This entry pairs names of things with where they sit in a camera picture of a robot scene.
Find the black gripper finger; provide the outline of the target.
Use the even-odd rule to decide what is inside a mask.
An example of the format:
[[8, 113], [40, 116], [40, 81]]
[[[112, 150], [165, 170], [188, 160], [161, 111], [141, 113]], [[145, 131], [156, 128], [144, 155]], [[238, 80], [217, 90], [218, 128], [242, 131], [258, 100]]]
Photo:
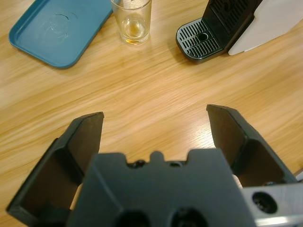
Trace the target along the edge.
[[98, 153], [104, 114], [74, 119], [48, 147], [6, 212], [20, 222], [67, 222], [92, 157]]
[[296, 177], [258, 131], [236, 110], [207, 105], [214, 145], [243, 187], [296, 183]]

